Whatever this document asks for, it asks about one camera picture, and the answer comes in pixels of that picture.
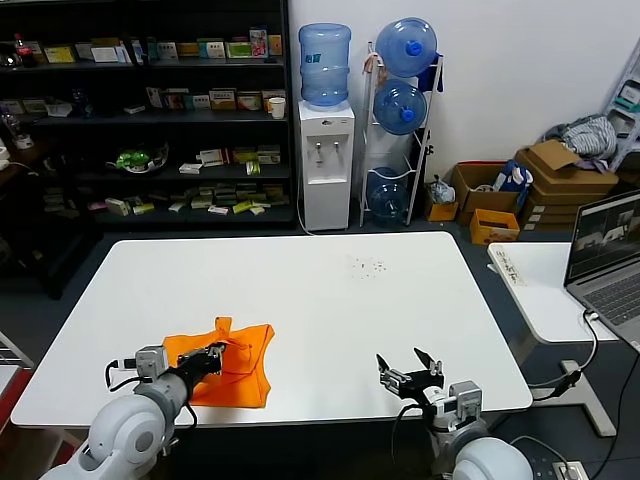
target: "blue water bottle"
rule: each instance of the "blue water bottle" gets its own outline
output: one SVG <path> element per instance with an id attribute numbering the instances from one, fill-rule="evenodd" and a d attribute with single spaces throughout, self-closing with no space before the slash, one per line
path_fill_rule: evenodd
<path id="1" fill-rule="evenodd" d="M 367 203 L 373 215 L 373 221 L 382 226 L 393 226 L 405 219 L 409 206 L 407 189 L 397 180 L 398 176 L 389 167 L 378 167 L 367 175 Z"/>
<path id="2" fill-rule="evenodd" d="M 347 99 L 351 30 L 335 23 L 312 23 L 298 32 L 302 98 L 321 107 Z"/>
<path id="3" fill-rule="evenodd" d="M 378 35 L 376 51 L 385 67 L 398 77 L 415 77 L 436 58 L 438 40 L 433 28 L 419 18 L 405 18 L 387 25 Z"/>
<path id="4" fill-rule="evenodd" d="M 427 101 L 417 88 L 392 79 L 376 93 L 373 114 L 387 132 L 407 135 L 422 125 L 427 115 Z"/>

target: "paper note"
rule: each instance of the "paper note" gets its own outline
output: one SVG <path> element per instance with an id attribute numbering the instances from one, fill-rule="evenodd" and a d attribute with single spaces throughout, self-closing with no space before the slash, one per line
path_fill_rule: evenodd
<path id="1" fill-rule="evenodd" d="M 507 255 L 507 252 L 504 251 L 504 248 L 502 248 L 502 246 L 500 245 L 495 245 L 493 247 L 493 252 L 496 256 L 496 263 L 498 268 L 504 272 L 505 277 L 507 278 L 507 280 L 509 280 L 509 283 L 511 283 L 511 285 L 513 285 L 514 287 L 524 287 L 526 283 L 520 276 L 520 273 L 518 273 L 516 266 L 511 261 L 509 255 Z"/>

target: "white wall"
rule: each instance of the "white wall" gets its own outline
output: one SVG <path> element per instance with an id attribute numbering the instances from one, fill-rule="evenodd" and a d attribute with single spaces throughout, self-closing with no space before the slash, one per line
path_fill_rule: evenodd
<path id="1" fill-rule="evenodd" d="M 640 36 L 637 0 L 290 0 L 289 5 L 298 94 L 299 28 L 315 22 L 351 28 L 349 101 L 356 117 L 362 110 L 367 42 L 403 17 L 432 25 L 445 55 L 445 92 L 432 111 L 436 152 L 429 157 L 428 174 L 444 174 L 463 160 L 510 158 L 554 124 L 599 112 Z M 361 142 L 356 151 L 361 152 Z"/>

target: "orange towel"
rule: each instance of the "orange towel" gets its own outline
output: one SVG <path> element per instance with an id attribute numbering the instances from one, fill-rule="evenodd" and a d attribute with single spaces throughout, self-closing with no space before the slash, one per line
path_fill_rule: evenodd
<path id="1" fill-rule="evenodd" d="M 231 318 L 216 318 L 216 329 L 203 335 L 176 335 L 164 339 L 169 365 L 178 355 L 215 342 L 227 344 L 222 375 L 207 375 L 193 391 L 192 405 L 206 407 L 264 408 L 271 385 L 264 374 L 264 354 L 274 332 L 271 325 L 231 331 Z"/>

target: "laptop keyboard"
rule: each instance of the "laptop keyboard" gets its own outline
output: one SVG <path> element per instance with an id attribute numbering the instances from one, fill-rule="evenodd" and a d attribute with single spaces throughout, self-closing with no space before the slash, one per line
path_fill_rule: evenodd
<path id="1" fill-rule="evenodd" d="M 640 273 L 596 290 L 585 298 L 614 325 L 640 316 Z"/>

